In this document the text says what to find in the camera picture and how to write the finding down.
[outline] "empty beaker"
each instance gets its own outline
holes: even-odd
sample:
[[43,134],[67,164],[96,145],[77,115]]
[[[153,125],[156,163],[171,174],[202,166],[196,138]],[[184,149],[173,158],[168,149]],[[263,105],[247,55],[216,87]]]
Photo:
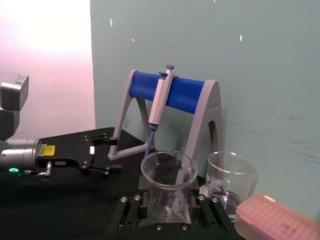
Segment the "empty beaker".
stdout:
[[248,197],[255,168],[234,152],[212,152],[207,159],[206,196],[219,197],[226,213],[234,219],[237,206]]
[[190,185],[197,178],[196,163],[178,151],[157,151],[143,159],[141,171],[148,180],[147,219],[143,225],[190,224]]

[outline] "pipette stand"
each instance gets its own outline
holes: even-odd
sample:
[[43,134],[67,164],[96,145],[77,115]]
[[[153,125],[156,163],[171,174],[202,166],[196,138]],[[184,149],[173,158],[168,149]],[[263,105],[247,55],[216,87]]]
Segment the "pipette stand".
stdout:
[[[139,146],[117,150],[111,146],[110,160],[124,158],[144,152],[150,135],[146,101],[153,101],[160,75],[131,70],[125,86],[119,120],[113,137],[121,141],[120,133],[133,98],[137,100],[145,134],[145,143]],[[211,150],[218,151],[222,140],[221,98],[219,83],[215,80],[197,81],[175,77],[173,79],[166,106],[194,114],[185,154],[195,159],[201,140],[209,130]]]

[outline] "white wall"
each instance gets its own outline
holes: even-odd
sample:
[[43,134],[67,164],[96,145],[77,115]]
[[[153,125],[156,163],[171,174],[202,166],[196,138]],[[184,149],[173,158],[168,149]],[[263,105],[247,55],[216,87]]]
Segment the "white wall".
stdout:
[[[217,80],[224,149],[255,162],[254,191],[320,223],[319,9],[316,0],[91,0],[97,127],[116,124],[131,69],[172,64],[180,77]],[[163,117],[156,148],[184,151],[192,116]],[[143,137],[137,106],[124,127]],[[208,139],[195,159],[202,176]]]
[[7,72],[29,76],[15,138],[94,129],[90,1],[1,0],[0,73]]

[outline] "teal wall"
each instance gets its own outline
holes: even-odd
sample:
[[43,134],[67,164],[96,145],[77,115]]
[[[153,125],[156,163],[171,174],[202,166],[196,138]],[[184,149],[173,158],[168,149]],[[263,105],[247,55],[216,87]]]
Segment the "teal wall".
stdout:
[[[254,192],[320,223],[319,10],[316,0],[91,0],[96,127],[116,124],[131,69],[172,64],[217,80],[224,149],[255,162]],[[183,151],[191,121],[166,109],[156,148]],[[124,129],[143,138],[136,104]],[[209,146],[207,134],[201,175]]]

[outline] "black tabletop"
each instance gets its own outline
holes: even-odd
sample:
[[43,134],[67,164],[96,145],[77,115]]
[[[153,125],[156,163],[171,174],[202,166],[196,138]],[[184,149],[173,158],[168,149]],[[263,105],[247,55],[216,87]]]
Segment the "black tabletop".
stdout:
[[[80,136],[112,136],[113,127],[43,138],[75,141]],[[119,150],[142,142],[122,131]],[[94,161],[110,161],[108,145],[95,147]],[[53,168],[51,178],[37,182],[32,176],[19,177],[0,172],[1,240],[84,240],[100,239],[120,196],[133,196],[138,189],[144,153],[112,161],[121,164],[120,173],[106,179],[83,177],[75,168]]]

